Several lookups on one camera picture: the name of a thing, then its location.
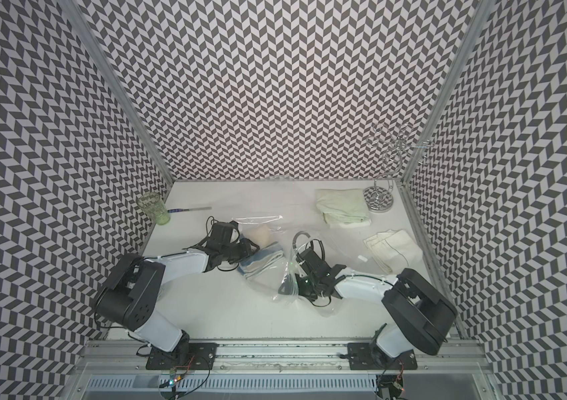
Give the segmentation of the clear plastic vacuum bag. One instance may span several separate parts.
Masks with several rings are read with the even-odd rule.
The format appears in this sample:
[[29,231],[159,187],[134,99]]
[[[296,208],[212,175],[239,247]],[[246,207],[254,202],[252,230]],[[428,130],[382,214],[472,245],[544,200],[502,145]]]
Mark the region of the clear plastic vacuum bag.
[[372,222],[361,188],[252,183],[233,202],[231,216],[259,247],[239,263],[239,273],[277,303],[302,299],[328,316],[343,296],[339,285],[362,276],[363,248],[349,233]]

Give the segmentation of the blue and beige towel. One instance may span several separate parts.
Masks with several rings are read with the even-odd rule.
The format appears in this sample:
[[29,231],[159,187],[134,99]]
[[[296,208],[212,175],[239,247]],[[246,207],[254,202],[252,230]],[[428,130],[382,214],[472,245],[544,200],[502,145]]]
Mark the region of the blue and beige towel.
[[245,278],[251,278],[284,260],[284,250],[276,235],[266,224],[250,228],[242,233],[253,254],[238,265],[238,271]]

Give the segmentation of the pale green towel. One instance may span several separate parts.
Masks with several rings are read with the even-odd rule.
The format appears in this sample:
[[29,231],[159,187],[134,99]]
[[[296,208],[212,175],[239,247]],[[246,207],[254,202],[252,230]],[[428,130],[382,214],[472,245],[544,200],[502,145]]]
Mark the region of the pale green towel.
[[369,226],[372,223],[361,188],[317,189],[316,208],[325,223],[341,228]]

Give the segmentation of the white towel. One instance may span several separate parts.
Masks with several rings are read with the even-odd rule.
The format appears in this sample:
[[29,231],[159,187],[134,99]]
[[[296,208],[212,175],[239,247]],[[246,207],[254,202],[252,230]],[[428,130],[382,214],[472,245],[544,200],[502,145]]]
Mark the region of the white towel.
[[423,250],[406,230],[376,233],[363,243],[387,274],[399,274],[423,261]]

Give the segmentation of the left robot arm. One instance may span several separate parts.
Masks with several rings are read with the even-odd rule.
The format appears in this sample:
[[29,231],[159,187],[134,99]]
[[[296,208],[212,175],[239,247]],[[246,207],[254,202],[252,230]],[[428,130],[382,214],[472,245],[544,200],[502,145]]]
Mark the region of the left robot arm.
[[177,253],[154,258],[125,254],[100,286],[92,303],[94,315],[136,334],[155,350],[174,353],[189,336],[156,310],[161,287],[209,273],[222,263],[237,266],[260,249],[240,232],[238,222],[215,221],[202,240]]

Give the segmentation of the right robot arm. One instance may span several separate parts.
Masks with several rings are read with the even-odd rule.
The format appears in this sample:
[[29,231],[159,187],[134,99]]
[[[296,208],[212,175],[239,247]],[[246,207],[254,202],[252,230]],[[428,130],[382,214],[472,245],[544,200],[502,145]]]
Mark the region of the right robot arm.
[[280,294],[296,293],[310,303],[326,298],[356,299],[381,304],[393,323],[383,324],[373,335],[370,356],[387,365],[401,355],[418,350],[438,354],[458,316],[455,306],[414,269],[400,274],[374,275],[342,264],[329,265],[314,246],[293,250],[293,266],[301,273],[288,274]]

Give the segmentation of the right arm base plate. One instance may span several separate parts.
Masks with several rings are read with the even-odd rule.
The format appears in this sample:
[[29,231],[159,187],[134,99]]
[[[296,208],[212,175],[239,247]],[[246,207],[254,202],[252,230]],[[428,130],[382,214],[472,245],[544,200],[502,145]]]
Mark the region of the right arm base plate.
[[377,346],[371,345],[371,343],[348,343],[345,359],[353,371],[373,369],[412,371],[418,369],[416,356],[413,351],[391,358]]

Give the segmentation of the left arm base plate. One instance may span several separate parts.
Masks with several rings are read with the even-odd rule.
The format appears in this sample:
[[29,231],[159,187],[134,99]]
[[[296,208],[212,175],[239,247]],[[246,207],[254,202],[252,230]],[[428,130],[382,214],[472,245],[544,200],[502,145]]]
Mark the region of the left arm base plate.
[[146,370],[210,370],[217,356],[217,343],[187,343],[178,345],[172,352],[152,347]]

